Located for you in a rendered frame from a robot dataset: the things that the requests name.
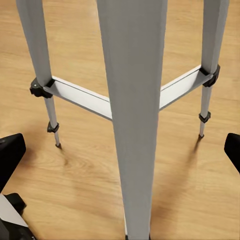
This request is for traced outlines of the camera tripod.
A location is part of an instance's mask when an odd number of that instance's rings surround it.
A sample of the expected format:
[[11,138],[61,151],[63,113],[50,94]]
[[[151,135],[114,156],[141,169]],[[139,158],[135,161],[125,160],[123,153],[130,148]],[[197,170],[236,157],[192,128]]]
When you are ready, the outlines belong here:
[[161,86],[168,0],[96,0],[109,97],[56,76],[42,0],[16,0],[36,78],[30,92],[45,100],[47,132],[60,147],[53,95],[112,122],[123,198],[125,240],[151,240],[159,112],[202,85],[199,136],[204,137],[230,0],[204,0],[201,65]]

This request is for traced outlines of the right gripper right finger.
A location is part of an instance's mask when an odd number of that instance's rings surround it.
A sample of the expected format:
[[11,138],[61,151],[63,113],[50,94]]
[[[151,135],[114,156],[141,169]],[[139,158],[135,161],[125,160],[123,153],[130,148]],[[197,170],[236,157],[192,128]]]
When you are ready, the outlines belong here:
[[227,135],[224,151],[240,173],[240,135],[229,133]]

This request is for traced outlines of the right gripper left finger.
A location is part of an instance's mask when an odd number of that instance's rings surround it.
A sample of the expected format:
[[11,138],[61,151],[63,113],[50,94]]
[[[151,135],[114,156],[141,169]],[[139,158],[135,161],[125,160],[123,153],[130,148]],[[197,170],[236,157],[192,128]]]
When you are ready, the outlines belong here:
[[26,153],[22,133],[0,138],[0,193]]

